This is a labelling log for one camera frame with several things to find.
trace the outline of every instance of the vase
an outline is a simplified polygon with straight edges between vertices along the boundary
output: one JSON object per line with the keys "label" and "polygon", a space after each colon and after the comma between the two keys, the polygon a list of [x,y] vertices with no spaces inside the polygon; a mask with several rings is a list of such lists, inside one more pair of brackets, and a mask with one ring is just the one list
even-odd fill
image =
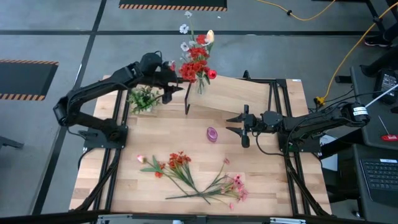
{"label": "vase", "polygon": [[199,95],[203,95],[205,94],[206,89],[207,89],[207,82],[205,80],[205,77],[204,76],[197,77],[197,85],[196,85],[197,93]]}

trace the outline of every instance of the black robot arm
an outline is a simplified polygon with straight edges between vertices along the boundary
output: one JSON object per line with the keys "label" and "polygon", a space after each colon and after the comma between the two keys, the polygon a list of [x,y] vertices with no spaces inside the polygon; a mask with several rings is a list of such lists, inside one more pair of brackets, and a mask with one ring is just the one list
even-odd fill
{"label": "black robot arm", "polygon": [[138,84],[163,89],[162,102],[167,104],[172,100],[172,93],[182,90],[178,85],[169,86],[170,82],[178,83],[176,73],[170,69],[167,62],[163,63],[161,56],[148,53],[140,62],[120,68],[109,78],[69,91],[66,96],[60,98],[53,111],[61,126],[70,127],[79,124],[91,128],[79,133],[86,138],[86,141],[91,141],[92,147],[122,146],[127,127],[118,126],[113,119],[102,120],[82,113],[81,106],[112,91],[134,88]]}
{"label": "black robot arm", "polygon": [[244,105],[244,113],[229,122],[243,122],[242,128],[227,128],[242,137],[242,146],[249,147],[248,133],[279,133],[290,144],[289,151],[299,151],[308,138],[319,137],[322,132],[339,126],[361,128],[369,123],[366,108],[359,103],[339,103],[316,113],[299,117],[286,117],[275,111],[265,111],[257,118],[249,114],[249,106]]}

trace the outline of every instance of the keyboard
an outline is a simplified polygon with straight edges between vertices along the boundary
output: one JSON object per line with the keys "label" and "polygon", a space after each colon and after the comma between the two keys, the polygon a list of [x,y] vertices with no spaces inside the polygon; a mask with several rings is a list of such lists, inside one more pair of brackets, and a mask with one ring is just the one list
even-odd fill
{"label": "keyboard", "polygon": [[372,201],[398,207],[398,159],[361,159]]}

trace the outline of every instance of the wooden tabletop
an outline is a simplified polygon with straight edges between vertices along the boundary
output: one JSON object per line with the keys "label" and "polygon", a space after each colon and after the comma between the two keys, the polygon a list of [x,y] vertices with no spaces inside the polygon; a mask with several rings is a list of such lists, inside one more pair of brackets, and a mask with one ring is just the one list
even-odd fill
{"label": "wooden tabletop", "polygon": [[[181,86],[187,89],[188,83]],[[287,80],[290,104],[293,116],[307,114],[307,104],[303,87],[298,80]],[[268,95],[268,85],[264,85],[264,94]],[[209,215],[259,215],[291,216],[289,188],[284,160],[279,156],[267,156],[254,144],[244,149],[241,139],[226,126],[241,124],[227,123],[225,120],[235,117],[236,113],[191,105],[188,115],[184,111],[186,91],[173,94],[173,100],[167,105],[156,106],[153,114],[136,116],[130,114],[127,120],[129,134],[126,147],[122,150],[121,160],[114,189],[112,212],[123,213],[168,213],[168,214],[209,214]],[[111,118],[116,92],[98,98],[94,116]],[[275,110],[272,99],[272,110]],[[218,132],[216,143],[206,138],[206,129],[214,127]],[[276,134],[261,134],[261,147],[268,152],[279,152]],[[181,198],[166,200],[166,197],[179,196],[181,191],[167,178],[158,179],[154,173],[140,172],[145,165],[136,159],[138,154],[159,161],[168,161],[172,152],[184,151],[192,158],[190,168],[197,188],[204,189],[217,175],[228,158],[231,163],[224,168],[228,174],[241,174],[249,191],[245,202],[236,203],[226,197],[219,199],[234,202],[234,210],[216,200],[208,205],[202,198]],[[70,208],[79,206],[98,182],[104,149],[95,149],[81,162]],[[331,213],[325,183],[319,161],[309,153],[301,153],[305,183],[322,208]],[[185,184],[177,181],[183,189],[191,191]],[[101,198],[104,207],[108,187],[105,186]],[[303,213],[302,200],[296,186],[298,208]]]}

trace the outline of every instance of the concrete floor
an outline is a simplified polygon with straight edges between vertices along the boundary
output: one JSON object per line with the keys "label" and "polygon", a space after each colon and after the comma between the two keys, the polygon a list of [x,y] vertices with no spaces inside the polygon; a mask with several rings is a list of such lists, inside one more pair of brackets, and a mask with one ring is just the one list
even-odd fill
{"label": "concrete floor", "polygon": [[[2,0],[0,34],[2,30],[91,30],[100,2],[40,0],[38,4],[30,0]],[[310,17],[328,4],[311,0],[273,2],[283,4],[300,17]],[[378,13],[387,8],[384,1],[373,3]],[[335,3],[314,21],[300,22],[278,8],[254,0],[228,0],[227,12],[194,11],[193,21],[196,30],[364,31],[372,18],[365,4],[355,2]],[[122,10],[118,9],[117,0],[108,0],[99,30],[178,30],[184,22],[182,11]],[[390,14],[384,19],[386,27],[393,22]],[[31,211],[58,129],[52,107],[72,88],[88,38],[88,35],[0,35],[0,58],[60,62],[45,101],[0,101],[0,135],[25,143],[23,150],[10,147],[0,150],[0,217],[27,215]],[[219,74],[229,77],[241,77],[243,71],[249,70],[253,78],[301,79],[308,106],[314,107],[313,97],[324,94],[336,67],[358,39],[359,36],[217,35],[209,63]],[[161,50],[164,59],[178,60],[180,43],[184,40],[182,35],[96,36],[82,85],[140,60],[147,52]],[[370,63],[383,53],[383,49],[360,45],[339,74],[349,75],[351,65]],[[349,89],[350,85],[334,83],[329,97]],[[92,114],[94,106],[92,101],[82,110]],[[329,134],[339,136],[344,132],[338,129]],[[67,134],[43,213],[68,210],[82,145],[80,138]],[[345,212],[349,209],[349,206],[332,205],[333,213],[339,217],[348,217],[349,212]]]}

